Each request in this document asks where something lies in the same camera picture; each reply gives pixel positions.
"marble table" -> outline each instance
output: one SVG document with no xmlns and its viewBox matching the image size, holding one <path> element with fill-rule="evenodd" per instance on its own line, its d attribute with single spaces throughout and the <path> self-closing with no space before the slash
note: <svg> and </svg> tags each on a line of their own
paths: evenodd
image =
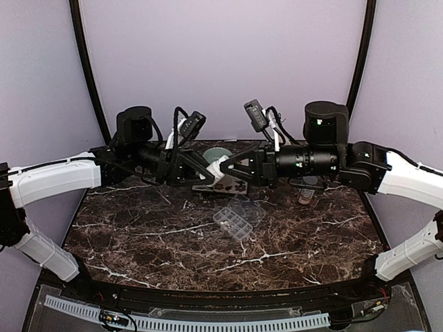
<svg viewBox="0 0 443 332">
<path fill-rule="evenodd" d="M 252 142 L 192 142 L 203 152 L 239 151 Z M 181 291 L 264 291 L 354 279 L 363 261 L 382 251 L 356 191 L 331 187 L 311 205 L 277 189 L 250 187 L 266 216 L 246 241 L 236 241 L 212 215 L 231 197 L 188 187 L 151 186 L 130 177 L 90 190 L 65 248 L 94 279 Z"/>
</svg>

